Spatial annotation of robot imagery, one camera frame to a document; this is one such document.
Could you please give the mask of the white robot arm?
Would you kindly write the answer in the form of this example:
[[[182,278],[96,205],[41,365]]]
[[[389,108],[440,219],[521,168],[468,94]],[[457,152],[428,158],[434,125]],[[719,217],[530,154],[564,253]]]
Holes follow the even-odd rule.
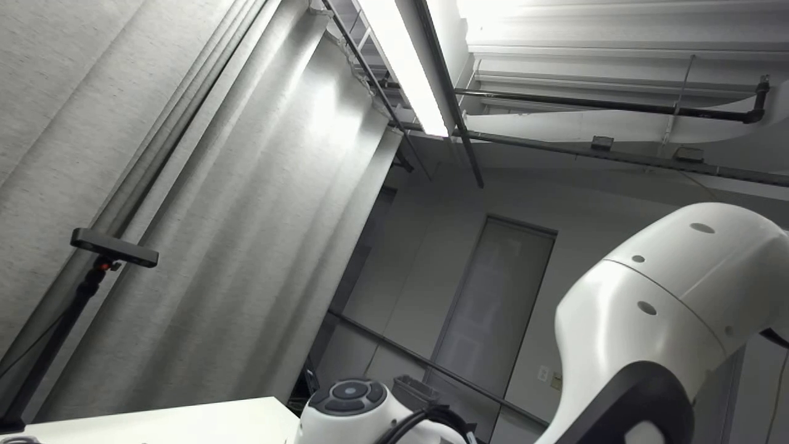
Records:
[[[691,444],[694,402],[749,337],[788,341],[789,231],[725,201],[685,205],[562,295],[560,404],[535,444]],[[288,444],[482,444],[450,404],[372,376],[312,394]]]

